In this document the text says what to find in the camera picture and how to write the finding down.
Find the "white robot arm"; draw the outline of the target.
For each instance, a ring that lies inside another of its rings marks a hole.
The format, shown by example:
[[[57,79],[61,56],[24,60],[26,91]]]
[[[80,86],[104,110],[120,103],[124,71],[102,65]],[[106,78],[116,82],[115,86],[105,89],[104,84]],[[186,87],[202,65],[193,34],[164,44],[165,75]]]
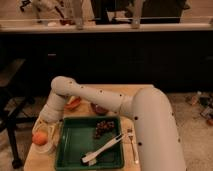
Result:
[[[173,110],[167,96],[155,87],[138,89],[132,96],[78,84],[57,76],[39,116],[54,123],[63,116],[70,96],[78,96],[109,111],[131,118],[142,171],[186,171]]]

